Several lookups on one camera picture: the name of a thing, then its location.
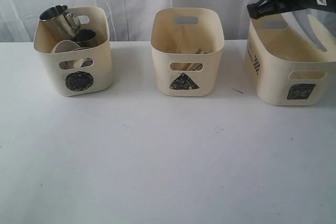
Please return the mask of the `steel mug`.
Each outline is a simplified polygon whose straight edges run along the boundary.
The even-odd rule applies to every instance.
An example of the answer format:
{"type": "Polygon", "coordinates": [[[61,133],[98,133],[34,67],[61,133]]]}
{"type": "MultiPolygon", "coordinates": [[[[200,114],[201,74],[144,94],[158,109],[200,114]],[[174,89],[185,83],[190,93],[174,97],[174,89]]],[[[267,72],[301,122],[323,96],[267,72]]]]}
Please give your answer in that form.
{"type": "Polygon", "coordinates": [[[78,16],[69,10],[67,5],[53,6],[39,16],[56,42],[72,40],[81,28],[78,16]]]}

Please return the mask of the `small white bowl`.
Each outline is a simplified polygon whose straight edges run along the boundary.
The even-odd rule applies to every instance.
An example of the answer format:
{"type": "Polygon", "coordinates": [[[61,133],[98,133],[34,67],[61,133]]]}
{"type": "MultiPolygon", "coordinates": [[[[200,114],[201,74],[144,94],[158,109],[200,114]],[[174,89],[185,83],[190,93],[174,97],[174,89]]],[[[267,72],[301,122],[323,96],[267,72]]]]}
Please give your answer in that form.
{"type": "MultiPolygon", "coordinates": [[[[79,51],[84,49],[89,49],[89,47],[81,47],[71,40],[63,40],[54,46],[51,53],[55,54],[69,51],[79,51]]],[[[60,68],[64,70],[83,68],[91,65],[93,65],[93,60],[91,58],[63,61],[59,64],[60,68]]]]}

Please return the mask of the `cream bin with circle mark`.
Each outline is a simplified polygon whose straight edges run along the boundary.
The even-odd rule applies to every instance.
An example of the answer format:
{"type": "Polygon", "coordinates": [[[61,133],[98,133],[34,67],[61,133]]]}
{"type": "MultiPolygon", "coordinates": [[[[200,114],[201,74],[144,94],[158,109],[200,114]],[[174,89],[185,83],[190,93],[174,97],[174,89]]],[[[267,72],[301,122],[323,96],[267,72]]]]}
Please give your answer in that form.
{"type": "Polygon", "coordinates": [[[51,51],[60,41],[52,37],[42,21],[38,22],[34,37],[34,49],[54,89],[66,97],[98,92],[113,83],[110,34],[104,10],[76,7],[71,11],[79,16],[88,16],[89,22],[82,27],[97,33],[96,47],[53,54],[51,51]]]}

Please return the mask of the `cream bin with triangle mark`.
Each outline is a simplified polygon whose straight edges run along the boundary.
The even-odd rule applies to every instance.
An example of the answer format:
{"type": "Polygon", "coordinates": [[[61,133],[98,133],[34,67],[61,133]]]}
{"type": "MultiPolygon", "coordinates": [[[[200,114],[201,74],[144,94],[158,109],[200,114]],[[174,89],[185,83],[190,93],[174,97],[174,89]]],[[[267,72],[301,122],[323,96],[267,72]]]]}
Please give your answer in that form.
{"type": "Polygon", "coordinates": [[[161,93],[202,97],[212,92],[225,45],[221,20],[215,11],[163,9],[155,16],[150,43],[161,93]]]}

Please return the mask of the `wooden chopstick long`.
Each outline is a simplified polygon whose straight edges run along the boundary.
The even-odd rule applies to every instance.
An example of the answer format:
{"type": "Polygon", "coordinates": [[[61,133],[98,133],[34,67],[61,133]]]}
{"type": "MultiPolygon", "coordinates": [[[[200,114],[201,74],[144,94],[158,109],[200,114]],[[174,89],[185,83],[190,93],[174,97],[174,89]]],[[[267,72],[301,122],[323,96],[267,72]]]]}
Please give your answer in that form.
{"type": "Polygon", "coordinates": [[[165,52],[183,54],[185,52],[186,30],[184,25],[178,25],[167,38],[165,52]]]}

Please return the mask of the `steel table knife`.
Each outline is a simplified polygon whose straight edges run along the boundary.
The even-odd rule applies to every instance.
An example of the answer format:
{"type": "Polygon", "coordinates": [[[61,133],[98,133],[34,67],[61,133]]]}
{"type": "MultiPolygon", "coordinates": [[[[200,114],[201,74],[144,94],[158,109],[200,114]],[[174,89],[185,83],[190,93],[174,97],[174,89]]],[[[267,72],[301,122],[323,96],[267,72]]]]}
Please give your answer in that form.
{"type": "Polygon", "coordinates": [[[201,63],[194,63],[188,68],[188,71],[200,71],[202,69],[203,65],[201,63]]]}

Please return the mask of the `cream bin with square mark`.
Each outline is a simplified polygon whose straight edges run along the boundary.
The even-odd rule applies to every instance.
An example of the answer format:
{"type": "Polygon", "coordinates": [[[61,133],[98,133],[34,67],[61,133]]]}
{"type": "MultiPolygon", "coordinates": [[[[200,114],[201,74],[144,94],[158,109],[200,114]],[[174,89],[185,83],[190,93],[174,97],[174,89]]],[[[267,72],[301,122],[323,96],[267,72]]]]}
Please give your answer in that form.
{"type": "Polygon", "coordinates": [[[325,51],[302,38],[280,14],[250,19],[245,64],[266,103],[313,105],[335,78],[335,37],[315,17],[308,15],[308,21],[325,51]]]}

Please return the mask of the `wooden chopstick crossing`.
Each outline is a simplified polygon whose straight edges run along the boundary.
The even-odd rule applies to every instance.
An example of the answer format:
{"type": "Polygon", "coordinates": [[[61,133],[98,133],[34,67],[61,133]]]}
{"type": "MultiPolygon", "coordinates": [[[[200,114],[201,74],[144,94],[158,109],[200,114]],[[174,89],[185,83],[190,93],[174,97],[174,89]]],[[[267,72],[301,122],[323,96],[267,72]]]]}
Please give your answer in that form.
{"type": "Polygon", "coordinates": [[[206,50],[203,50],[201,48],[198,48],[194,53],[195,54],[208,54],[208,52],[206,50]]]}

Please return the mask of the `white square plate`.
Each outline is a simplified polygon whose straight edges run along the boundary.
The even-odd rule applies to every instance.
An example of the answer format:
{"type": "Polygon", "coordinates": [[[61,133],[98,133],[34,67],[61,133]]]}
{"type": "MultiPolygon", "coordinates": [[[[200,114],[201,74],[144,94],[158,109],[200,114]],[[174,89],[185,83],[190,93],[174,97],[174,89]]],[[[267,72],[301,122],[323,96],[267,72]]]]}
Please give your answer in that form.
{"type": "Polygon", "coordinates": [[[304,9],[281,14],[292,30],[295,30],[305,40],[326,51],[325,46],[313,31],[308,16],[316,18],[333,36],[335,36],[335,13],[315,9],[304,9]]]}

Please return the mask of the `stainless steel bowl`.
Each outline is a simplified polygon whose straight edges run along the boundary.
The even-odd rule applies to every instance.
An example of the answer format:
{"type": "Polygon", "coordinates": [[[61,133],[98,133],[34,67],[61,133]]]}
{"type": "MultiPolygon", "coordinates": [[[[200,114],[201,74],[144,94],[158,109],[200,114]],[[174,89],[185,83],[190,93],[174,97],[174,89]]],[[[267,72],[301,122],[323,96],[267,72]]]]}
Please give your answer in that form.
{"type": "Polygon", "coordinates": [[[93,48],[98,46],[97,33],[91,29],[81,29],[72,39],[80,47],[93,48]]]}

